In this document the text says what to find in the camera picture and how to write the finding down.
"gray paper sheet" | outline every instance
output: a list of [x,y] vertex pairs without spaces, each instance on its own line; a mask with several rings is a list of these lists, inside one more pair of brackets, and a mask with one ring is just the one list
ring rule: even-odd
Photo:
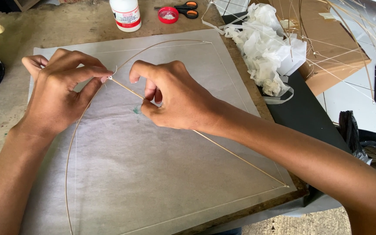
[[[259,116],[220,35],[213,29],[63,46],[97,57],[115,70],[144,48],[166,40],[126,64],[114,79],[128,82],[135,60],[182,61],[212,95]],[[50,58],[57,48],[35,48]],[[114,82],[94,98],[76,133],[68,169],[68,203],[74,234],[170,235],[295,191],[288,172],[234,141],[207,135],[290,187],[281,184],[191,130],[155,126],[142,100]],[[21,234],[69,234],[65,163],[75,125],[56,137],[40,168]]]

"red bottle cap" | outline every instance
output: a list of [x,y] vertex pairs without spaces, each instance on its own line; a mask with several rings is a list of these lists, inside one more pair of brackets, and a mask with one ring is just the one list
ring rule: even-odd
[[[166,16],[173,16],[174,19],[165,19]],[[160,8],[158,11],[158,18],[160,22],[165,24],[172,24],[175,23],[178,20],[178,11],[173,7],[164,7]]]

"right hand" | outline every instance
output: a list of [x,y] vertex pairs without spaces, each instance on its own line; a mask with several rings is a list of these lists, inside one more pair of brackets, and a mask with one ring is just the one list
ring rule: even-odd
[[[227,103],[198,84],[181,61],[154,65],[138,60],[130,70],[130,82],[141,76],[146,78],[141,111],[157,126],[208,132],[222,117]],[[152,104],[153,99],[162,105]]]

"crumpled white plastic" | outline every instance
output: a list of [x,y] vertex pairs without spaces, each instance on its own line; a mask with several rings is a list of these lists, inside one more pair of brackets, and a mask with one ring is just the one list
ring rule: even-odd
[[307,43],[298,40],[296,34],[283,40],[283,29],[271,5],[252,3],[247,11],[242,25],[224,27],[225,36],[236,43],[256,85],[265,94],[280,97],[292,89],[279,76],[291,75],[305,62]]

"bottle label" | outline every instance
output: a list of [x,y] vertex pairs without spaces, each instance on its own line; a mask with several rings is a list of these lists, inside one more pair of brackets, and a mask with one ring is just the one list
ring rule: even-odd
[[117,25],[123,28],[133,28],[139,25],[141,21],[139,6],[129,12],[119,12],[114,9],[112,9],[112,12],[114,13],[115,22]]

